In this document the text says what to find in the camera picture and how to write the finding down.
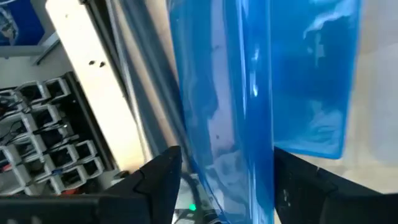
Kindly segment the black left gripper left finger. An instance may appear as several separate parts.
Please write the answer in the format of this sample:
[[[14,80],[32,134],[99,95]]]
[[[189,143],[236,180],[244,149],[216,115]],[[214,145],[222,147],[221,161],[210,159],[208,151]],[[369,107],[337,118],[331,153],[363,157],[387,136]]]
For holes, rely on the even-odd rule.
[[[102,224],[171,224],[182,152],[172,146],[104,191]]]

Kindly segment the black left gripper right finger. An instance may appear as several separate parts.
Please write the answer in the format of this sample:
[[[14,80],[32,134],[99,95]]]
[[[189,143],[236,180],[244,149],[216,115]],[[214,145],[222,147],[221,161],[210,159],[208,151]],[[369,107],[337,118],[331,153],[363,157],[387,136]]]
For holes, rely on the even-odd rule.
[[[274,149],[281,224],[398,224],[398,193],[382,194]]]

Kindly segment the white compartment rack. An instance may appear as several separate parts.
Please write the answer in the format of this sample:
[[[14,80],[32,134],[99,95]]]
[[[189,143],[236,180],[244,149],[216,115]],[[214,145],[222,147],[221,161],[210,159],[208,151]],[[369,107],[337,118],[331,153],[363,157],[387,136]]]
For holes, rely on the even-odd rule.
[[[98,191],[103,143],[71,73],[0,88],[0,196]]]

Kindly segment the grey metal bar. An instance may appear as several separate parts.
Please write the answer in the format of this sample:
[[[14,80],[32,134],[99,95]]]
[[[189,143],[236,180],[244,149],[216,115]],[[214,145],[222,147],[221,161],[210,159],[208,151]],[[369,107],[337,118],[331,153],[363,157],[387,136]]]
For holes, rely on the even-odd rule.
[[[30,57],[32,65],[40,65],[50,52],[60,44],[56,32],[37,45],[0,46],[0,58]]]

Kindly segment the blue storage bin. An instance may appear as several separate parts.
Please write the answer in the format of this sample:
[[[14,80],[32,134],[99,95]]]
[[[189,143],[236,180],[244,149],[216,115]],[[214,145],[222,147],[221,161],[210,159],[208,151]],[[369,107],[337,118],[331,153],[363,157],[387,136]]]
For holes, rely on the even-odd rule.
[[[43,35],[30,0],[0,0],[0,46],[37,45]]]

